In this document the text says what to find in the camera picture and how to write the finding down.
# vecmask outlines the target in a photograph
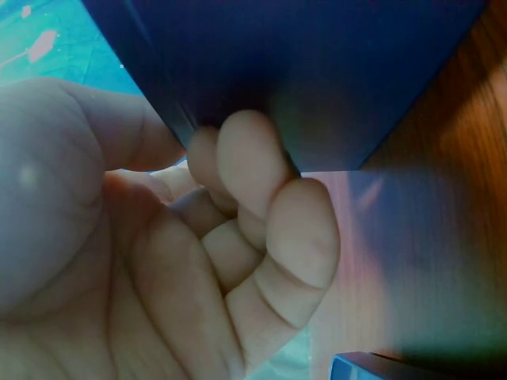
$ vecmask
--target blue object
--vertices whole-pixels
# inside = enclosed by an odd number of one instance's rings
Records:
[[[357,169],[450,56],[485,0],[83,0],[186,145],[268,113],[303,171]]]
[[[452,380],[454,377],[411,367],[366,352],[336,355],[330,380]]]

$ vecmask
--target fingertip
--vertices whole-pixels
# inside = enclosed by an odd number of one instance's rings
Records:
[[[295,176],[273,122],[256,111],[236,112],[224,122],[217,162],[229,193],[260,219],[279,188]]]
[[[201,127],[190,140],[187,161],[190,173],[197,182],[216,192],[227,194],[220,180],[216,162],[219,131],[214,127]]]

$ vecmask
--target palm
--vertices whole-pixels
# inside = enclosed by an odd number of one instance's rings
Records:
[[[161,165],[142,147],[126,165],[102,153],[106,169]],[[94,162],[82,161],[82,172]],[[6,314],[2,331],[15,343],[0,349],[22,365],[0,368],[241,378],[307,323],[337,260],[325,190],[296,178],[269,122],[253,113],[229,119],[220,136],[199,132],[189,166],[204,188],[183,197],[192,182],[183,170],[92,175],[80,196],[93,202],[76,202],[81,218],[62,223],[86,238],[55,255],[59,270]]]

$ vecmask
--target finger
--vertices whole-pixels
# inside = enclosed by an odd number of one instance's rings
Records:
[[[276,196],[268,255],[226,297],[247,372],[274,355],[309,320],[336,272],[337,222],[325,187],[297,179]]]
[[[183,148],[146,99],[51,81],[77,103],[100,145],[106,170],[164,169],[183,156]]]
[[[190,192],[171,204],[170,208],[198,238],[230,220],[216,207],[206,188]]]
[[[180,166],[153,173],[117,170],[114,174],[149,188],[165,205],[172,204],[192,190],[199,188],[189,170]]]
[[[219,210],[233,218],[238,203],[231,197],[219,175],[216,161],[218,137],[219,132],[213,127],[203,127],[197,131],[189,144],[188,164],[196,181],[208,189]]]
[[[247,278],[264,258],[263,252],[245,241],[236,219],[217,226],[201,242],[224,295]]]
[[[226,120],[217,161],[229,193],[260,220],[278,190],[295,177],[273,123],[259,112],[237,112]]]

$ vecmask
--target wooden table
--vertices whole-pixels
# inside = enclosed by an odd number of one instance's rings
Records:
[[[341,264],[311,321],[312,378],[336,352],[458,374],[507,368],[507,4],[492,1],[361,171],[316,173]]]

